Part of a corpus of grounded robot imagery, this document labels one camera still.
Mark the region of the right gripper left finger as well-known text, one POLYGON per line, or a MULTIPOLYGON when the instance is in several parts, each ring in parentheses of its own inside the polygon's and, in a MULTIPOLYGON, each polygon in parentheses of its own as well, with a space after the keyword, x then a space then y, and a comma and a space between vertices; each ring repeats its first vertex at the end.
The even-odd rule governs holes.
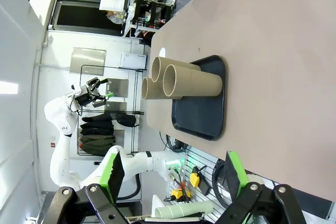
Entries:
POLYGON ((115 154, 102 182, 91 183, 79 191, 60 187, 49 206, 43 223, 84 223, 86 217, 95 216, 100 223, 128 223, 116 205, 124 178, 120 154, 115 154))

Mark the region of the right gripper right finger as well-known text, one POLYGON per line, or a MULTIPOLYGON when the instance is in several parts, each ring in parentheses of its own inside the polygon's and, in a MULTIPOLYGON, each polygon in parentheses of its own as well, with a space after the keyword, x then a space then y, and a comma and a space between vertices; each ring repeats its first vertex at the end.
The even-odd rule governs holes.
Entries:
POLYGON ((224 180, 232 203, 216 223, 247 223, 252 216, 261 216, 266 223, 306 223, 292 187, 279 184, 270 189, 251 181, 237 152, 226 153, 224 180))

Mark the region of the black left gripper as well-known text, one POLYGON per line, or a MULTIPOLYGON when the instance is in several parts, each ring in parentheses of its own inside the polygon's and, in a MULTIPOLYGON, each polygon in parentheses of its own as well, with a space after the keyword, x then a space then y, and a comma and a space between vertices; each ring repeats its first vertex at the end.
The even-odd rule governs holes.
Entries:
POLYGON ((101 95, 96 100, 93 100, 92 90, 97 89, 101 84, 107 83, 108 79, 98 79, 97 77, 86 82, 87 85, 82 85, 79 89, 75 90, 75 100, 79 106, 86 106, 92 103, 94 108, 104 106, 108 100, 114 97, 114 93, 108 93, 106 95, 101 95))

